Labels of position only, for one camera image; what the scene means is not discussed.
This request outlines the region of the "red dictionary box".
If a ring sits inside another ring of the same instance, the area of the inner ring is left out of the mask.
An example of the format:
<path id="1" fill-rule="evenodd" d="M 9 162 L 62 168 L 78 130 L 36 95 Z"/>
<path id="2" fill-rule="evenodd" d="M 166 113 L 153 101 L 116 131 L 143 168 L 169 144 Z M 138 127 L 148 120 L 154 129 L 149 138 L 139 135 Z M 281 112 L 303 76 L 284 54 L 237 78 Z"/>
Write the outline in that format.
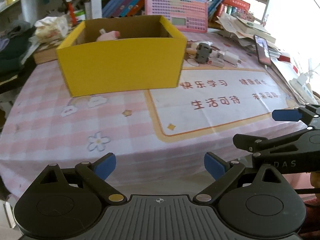
<path id="1" fill-rule="evenodd" d="M 223 4 L 230 5 L 231 7 L 236 7 L 245 11 L 249 11 L 250 9 L 250 4 L 243 0 L 223 0 Z"/>

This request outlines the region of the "white power strip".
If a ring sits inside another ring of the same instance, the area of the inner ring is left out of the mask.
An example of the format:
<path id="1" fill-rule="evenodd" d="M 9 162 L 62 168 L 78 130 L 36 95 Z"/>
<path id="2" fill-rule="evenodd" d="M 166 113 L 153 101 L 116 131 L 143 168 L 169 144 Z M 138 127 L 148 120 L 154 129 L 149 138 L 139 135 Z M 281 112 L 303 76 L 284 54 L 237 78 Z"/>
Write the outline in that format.
<path id="1" fill-rule="evenodd" d="M 293 78 L 289 81 L 291 87 L 301 96 L 301 98 L 310 104 L 317 104 L 315 97 L 306 85 L 307 77 L 305 74 L 300 74 L 299 77 Z"/>

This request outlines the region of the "yellow cardboard box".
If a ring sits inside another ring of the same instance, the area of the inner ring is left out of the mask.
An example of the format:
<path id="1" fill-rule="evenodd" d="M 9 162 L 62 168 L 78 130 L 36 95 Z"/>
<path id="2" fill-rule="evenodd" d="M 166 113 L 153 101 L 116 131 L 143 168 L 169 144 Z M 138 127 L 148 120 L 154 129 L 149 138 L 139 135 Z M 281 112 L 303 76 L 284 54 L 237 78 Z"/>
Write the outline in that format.
<path id="1" fill-rule="evenodd" d="M 120 38 L 97 41 L 99 30 Z M 57 60 L 72 97 L 175 88 L 187 38 L 161 15 L 81 22 L 58 46 Z"/>

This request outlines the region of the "stack of papers and books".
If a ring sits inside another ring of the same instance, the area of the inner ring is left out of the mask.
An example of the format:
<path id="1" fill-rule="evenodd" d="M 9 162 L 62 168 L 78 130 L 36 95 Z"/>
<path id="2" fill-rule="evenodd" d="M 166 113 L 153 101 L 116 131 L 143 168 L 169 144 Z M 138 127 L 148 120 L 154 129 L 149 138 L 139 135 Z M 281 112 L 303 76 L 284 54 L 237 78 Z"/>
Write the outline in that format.
<path id="1" fill-rule="evenodd" d="M 276 39 L 268 33 L 262 25 L 249 22 L 239 17 L 234 18 L 233 16 L 225 13 L 223 13 L 221 17 L 218 17 L 216 23 L 219 23 L 225 31 L 235 35 L 239 39 L 250 38 L 253 40 L 254 35 L 260 36 L 267 41 L 269 47 L 280 53 L 283 52 L 283 50 L 276 46 Z"/>

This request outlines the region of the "black smartphone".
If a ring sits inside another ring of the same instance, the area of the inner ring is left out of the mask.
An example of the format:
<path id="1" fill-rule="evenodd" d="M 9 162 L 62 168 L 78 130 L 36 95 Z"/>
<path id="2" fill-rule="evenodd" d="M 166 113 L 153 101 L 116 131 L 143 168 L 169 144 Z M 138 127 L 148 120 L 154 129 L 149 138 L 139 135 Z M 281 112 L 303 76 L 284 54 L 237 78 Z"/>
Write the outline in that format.
<path id="1" fill-rule="evenodd" d="M 270 58 L 267 41 L 258 35 L 254 35 L 253 37 L 255 41 L 258 62 L 264 66 L 270 67 L 271 58 Z"/>

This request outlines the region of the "pink printed table mat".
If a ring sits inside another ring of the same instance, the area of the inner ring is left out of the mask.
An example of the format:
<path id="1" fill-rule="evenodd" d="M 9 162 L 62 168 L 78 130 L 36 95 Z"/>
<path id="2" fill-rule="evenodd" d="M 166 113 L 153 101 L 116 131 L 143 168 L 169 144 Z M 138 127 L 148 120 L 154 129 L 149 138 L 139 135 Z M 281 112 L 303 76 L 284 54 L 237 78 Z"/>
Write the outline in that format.
<path id="1" fill-rule="evenodd" d="M 229 161 L 246 155 L 235 134 L 274 138 L 303 129 L 272 119 L 295 98 L 255 56 L 217 34 L 188 34 L 240 57 L 237 66 L 199 66 L 187 60 L 172 89 L 72 98 L 56 61 L 35 68 L 1 134 L 1 179 L 20 197 L 48 165 L 73 167 L 112 152 L 114 186 L 175 179 L 204 169 L 208 151 Z"/>

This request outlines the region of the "pink plush pig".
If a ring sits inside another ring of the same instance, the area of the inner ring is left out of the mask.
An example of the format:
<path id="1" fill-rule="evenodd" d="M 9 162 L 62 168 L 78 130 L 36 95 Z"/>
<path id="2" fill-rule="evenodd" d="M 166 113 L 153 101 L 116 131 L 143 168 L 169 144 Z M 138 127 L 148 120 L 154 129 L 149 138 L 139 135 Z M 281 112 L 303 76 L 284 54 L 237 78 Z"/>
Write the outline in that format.
<path id="1" fill-rule="evenodd" d="M 100 36 L 97 38 L 97 41 L 112 41 L 112 40 L 118 40 L 120 38 L 119 31 L 110 31 L 107 33 L 105 29 L 100 29 L 99 33 L 100 33 Z"/>

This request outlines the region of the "white power adapter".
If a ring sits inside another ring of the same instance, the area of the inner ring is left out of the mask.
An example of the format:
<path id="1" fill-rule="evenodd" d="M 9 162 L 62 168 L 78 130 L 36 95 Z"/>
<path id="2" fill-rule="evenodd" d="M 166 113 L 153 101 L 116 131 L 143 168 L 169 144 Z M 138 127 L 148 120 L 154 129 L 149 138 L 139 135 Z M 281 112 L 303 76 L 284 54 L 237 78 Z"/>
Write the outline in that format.
<path id="1" fill-rule="evenodd" d="M 233 54 L 230 51 L 219 51 L 217 57 L 233 65 L 237 65 L 240 60 L 238 55 Z"/>

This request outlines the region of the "pink learning keyboard tablet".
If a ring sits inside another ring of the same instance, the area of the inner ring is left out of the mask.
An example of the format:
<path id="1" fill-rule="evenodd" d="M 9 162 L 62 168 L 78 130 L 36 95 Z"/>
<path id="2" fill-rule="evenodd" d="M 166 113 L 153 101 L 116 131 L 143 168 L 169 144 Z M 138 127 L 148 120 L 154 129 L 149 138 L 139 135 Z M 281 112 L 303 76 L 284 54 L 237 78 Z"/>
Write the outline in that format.
<path id="1" fill-rule="evenodd" d="M 146 15 L 161 15 L 180 31 L 206 33 L 208 0 L 144 0 Z"/>

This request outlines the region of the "pile of clothes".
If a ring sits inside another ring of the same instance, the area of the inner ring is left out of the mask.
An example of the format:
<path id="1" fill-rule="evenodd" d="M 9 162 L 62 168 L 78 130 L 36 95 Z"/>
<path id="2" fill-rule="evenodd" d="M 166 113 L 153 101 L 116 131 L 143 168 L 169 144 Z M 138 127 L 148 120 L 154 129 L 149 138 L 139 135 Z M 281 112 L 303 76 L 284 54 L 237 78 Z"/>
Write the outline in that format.
<path id="1" fill-rule="evenodd" d="M 29 39 L 35 33 L 35 26 L 25 21 L 15 21 L 4 33 L 9 42 L 1 50 L 1 76 L 19 72 L 23 68 L 22 59 L 28 52 Z"/>

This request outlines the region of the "grey toy car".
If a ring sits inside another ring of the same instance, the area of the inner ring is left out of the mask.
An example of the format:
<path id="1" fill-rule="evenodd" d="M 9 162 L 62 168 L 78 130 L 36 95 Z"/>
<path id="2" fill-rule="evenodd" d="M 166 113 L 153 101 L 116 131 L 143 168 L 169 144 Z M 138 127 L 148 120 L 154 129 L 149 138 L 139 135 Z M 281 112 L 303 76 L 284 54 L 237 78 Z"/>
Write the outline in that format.
<path id="1" fill-rule="evenodd" d="M 212 48 L 206 43 L 199 43 L 196 48 L 195 61 L 200 64 L 205 64 L 209 61 L 209 56 L 212 53 Z"/>

